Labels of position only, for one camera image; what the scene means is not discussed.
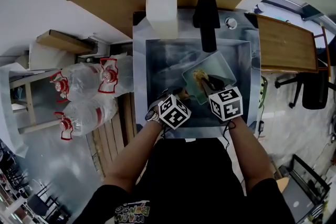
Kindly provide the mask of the white soap bottle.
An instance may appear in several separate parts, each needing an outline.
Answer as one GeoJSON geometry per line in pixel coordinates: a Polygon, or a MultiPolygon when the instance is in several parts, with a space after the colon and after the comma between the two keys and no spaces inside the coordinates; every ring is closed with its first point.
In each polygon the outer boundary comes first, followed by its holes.
{"type": "Polygon", "coordinates": [[[160,39],[178,37],[177,0],[146,0],[145,11],[160,39]]]}

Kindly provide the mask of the person's left forearm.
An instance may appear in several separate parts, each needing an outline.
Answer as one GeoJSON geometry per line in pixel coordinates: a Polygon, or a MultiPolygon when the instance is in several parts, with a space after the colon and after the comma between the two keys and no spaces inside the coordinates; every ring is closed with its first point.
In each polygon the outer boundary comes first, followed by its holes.
{"type": "Polygon", "coordinates": [[[118,186],[130,193],[141,175],[151,154],[155,141],[163,127],[155,121],[145,124],[142,130],[112,161],[104,179],[105,185],[118,186]]]}

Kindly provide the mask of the light wooden table frame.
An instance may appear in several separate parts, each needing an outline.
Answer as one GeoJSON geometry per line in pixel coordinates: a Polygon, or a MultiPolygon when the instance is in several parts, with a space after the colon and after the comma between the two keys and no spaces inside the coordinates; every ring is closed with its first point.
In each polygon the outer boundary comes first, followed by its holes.
{"type": "Polygon", "coordinates": [[[25,87],[25,93],[26,93],[26,102],[22,102],[22,105],[26,108],[26,111],[29,115],[30,120],[30,126],[22,127],[18,129],[19,134],[26,134],[31,133],[34,131],[39,131],[42,129],[46,129],[55,125],[58,125],[61,121],[61,119],[56,119],[44,123],[37,124],[36,122],[36,116],[35,116],[35,110],[34,110],[34,104],[33,104],[33,97],[32,97],[32,91],[31,91],[31,83],[45,79],[47,77],[50,77],[51,75],[55,74],[58,70],[49,70],[38,74],[32,74],[25,76],[23,78],[14,80],[9,83],[10,89],[18,88],[21,86],[25,87]]]}

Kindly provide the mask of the black faucet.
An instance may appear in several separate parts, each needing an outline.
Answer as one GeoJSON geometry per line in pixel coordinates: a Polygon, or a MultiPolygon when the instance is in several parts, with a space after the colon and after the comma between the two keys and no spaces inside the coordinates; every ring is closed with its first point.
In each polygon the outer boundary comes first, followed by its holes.
{"type": "Polygon", "coordinates": [[[216,0],[197,0],[193,26],[200,29],[203,51],[215,52],[217,50],[215,29],[221,26],[216,0]]]}

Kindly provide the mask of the grey laptop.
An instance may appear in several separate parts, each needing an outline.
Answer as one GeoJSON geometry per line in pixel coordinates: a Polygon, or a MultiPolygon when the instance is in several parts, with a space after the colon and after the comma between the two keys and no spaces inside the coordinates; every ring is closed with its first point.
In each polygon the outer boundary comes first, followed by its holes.
{"type": "Polygon", "coordinates": [[[282,195],[293,215],[295,223],[301,224],[306,219],[308,213],[314,208],[313,202],[292,177],[289,177],[288,184],[282,195]]]}

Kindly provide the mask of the person's black clothing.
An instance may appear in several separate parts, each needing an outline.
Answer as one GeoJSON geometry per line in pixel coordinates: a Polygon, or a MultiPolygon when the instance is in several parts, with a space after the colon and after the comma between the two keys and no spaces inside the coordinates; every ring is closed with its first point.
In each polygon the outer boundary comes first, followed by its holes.
{"type": "Polygon", "coordinates": [[[223,144],[160,139],[130,193],[99,187],[73,224],[295,224],[274,179],[244,192],[223,144]]]}

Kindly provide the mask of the beige scrubbing sponge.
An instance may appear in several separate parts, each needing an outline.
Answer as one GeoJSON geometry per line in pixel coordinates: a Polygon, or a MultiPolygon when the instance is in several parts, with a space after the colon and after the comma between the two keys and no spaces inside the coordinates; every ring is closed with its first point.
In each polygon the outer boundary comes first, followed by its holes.
{"type": "Polygon", "coordinates": [[[193,78],[199,85],[199,87],[201,87],[203,80],[208,81],[208,74],[204,72],[202,69],[196,69],[193,71],[193,78]]]}

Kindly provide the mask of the silver wristwatch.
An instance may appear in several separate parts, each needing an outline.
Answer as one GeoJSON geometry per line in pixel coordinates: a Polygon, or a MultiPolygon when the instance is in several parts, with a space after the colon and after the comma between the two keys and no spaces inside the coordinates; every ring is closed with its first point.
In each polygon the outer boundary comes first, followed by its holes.
{"type": "Polygon", "coordinates": [[[154,109],[148,110],[148,112],[145,116],[145,120],[147,122],[154,121],[154,122],[157,122],[157,123],[161,123],[161,119],[159,117],[159,114],[154,109]]]}

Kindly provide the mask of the clear water bottle red cap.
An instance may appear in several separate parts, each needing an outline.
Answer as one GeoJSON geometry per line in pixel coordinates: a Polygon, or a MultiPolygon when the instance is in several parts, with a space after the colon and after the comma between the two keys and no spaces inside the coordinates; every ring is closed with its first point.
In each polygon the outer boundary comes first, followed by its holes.
{"type": "Polygon", "coordinates": [[[63,111],[55,112],[60,119],[61,139],[70,141],[74,136],[87,135],[112,119],[117,111],[115,98],[105,94],[69,102],[63,111]]]}
{"type": "Polygon", "coordinates": [[[92,98],[101,83],[102,66],[98,63],[76,63],[50,76],[50,82],[60,94],[58,103],[92,98]]]}
{"type": "Polygon", "coordinates": [[[133,58],[126,52],[101,58],[100,85],[98,92],[114,98],[133,92],[133,58]]]}

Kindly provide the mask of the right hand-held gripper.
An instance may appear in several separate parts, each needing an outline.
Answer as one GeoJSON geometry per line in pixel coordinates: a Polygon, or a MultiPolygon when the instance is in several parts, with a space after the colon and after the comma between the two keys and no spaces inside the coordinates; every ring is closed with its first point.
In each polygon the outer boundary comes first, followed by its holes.
{"type": "Polygon", "coordinates": [[[224,78],[208,75],[201,79],[201,85],[208,97],[211,112],[225,122],[243,115],[243,99],[237,87],[226,89],[224,78]]]}

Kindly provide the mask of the flat cardboard box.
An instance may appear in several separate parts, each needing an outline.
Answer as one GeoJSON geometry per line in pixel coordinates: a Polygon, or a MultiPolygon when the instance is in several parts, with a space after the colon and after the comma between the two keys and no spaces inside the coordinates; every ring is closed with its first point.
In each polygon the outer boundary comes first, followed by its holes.
{"type": "Polygon", "coordinates": [[[92,52],[94,49],[92,45],[52,29],[38,36],[36,43],[78,55],[92,52]]]}

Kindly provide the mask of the wooden slat platform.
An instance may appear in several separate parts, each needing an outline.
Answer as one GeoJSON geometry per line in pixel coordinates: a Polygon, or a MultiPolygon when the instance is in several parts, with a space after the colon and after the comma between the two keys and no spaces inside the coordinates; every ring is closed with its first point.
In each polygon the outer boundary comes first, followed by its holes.
{"type": "Polygon", "coordinates": [[[87,134],[94,167],[105,178],[112,162],[137,134],[134,94],[117,98],[117,113],[97,129],[87,134]]]}

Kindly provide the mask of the silver sink knob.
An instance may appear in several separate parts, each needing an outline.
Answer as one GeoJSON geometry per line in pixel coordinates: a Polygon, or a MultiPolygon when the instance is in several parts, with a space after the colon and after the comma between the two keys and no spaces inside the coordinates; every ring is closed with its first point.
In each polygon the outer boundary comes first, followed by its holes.
{"type": "Polygon", "coordinates": [[[236,29],[238,23],[236,21],[236,19],[232,18],[232,17],[227,17],[225,19],[225,25],[227,28],[233,30],[233,29],[236,29]]]}

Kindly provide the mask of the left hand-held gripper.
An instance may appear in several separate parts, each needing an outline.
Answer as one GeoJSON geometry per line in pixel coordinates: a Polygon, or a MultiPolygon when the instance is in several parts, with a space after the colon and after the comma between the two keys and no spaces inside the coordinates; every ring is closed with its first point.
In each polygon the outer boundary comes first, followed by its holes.
{"type": "Polygon", "coordinates": [[[176,130],[191,116],[191,111],[181,101],[181,96],[188,98],[184,88],[167,88],[149,106],[148,110],[154,109],[159,114],[160,124],[163,127],[176,130]]]}

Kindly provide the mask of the round wooden stool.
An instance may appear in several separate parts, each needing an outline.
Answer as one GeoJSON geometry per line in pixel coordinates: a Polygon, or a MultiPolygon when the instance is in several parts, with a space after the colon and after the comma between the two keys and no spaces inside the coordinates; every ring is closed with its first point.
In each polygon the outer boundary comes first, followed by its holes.
{"type": "Polygon", "coordinates": [[[281,193],[283,193],[284,190],[286,189],[286,187],[288,186],[289,179],[290,179],[289,177],[283,177],[283,178],[280,178],[280,179],[276,180],[278,189],[281,193]]]}

